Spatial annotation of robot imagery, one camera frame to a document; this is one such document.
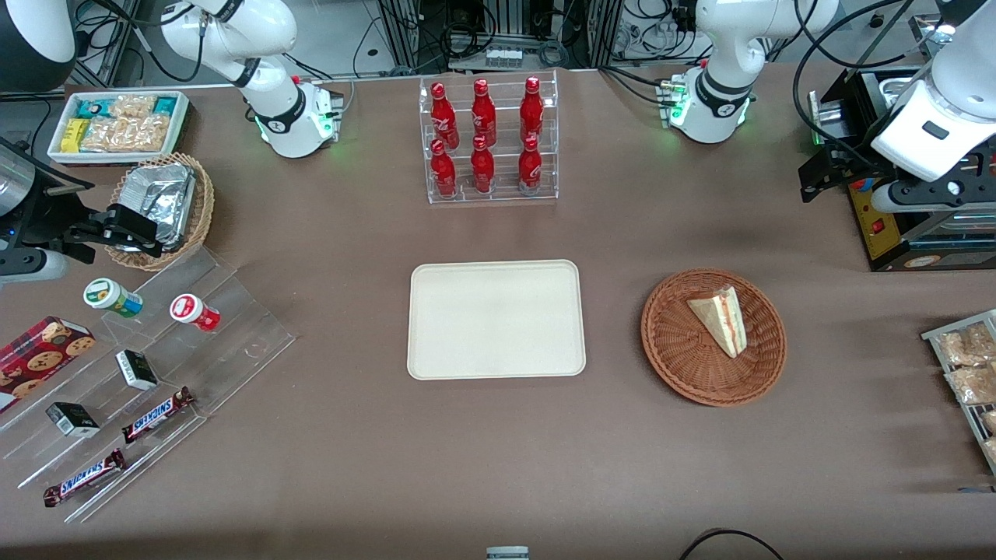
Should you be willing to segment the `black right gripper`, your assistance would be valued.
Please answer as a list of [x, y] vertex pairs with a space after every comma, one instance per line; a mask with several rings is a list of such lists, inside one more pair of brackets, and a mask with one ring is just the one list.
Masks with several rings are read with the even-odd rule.
[[153, 220], [124, 205], [109, 205], [100, 224], [86, 222], [95, 209], [86, 207], [77, 194], [49, 196], [56, 187], [50, 177], [36, 177], [28, 194], [6, 213], [6, 242], [9, 246], [40, 246], [64, 237], [64, 255], [77, 261], [93, 261], [94, 244], [128, 246], [153, 258], [163, 255], [156, 240]]

